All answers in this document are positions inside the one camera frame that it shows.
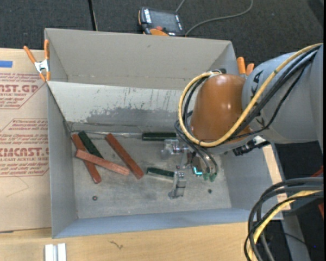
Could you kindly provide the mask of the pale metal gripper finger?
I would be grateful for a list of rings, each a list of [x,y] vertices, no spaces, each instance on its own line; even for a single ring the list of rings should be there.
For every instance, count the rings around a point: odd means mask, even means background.
[[[172,155],[180,154],[181,148],[179,146],[178,139],[165,139],[164,140],[164,147],[161,150],[161,158],[167,159]]]
[[[186,178],[183,172],[175,172],[173,176],[173,188],[168,193],[170,199],[184,196]]]

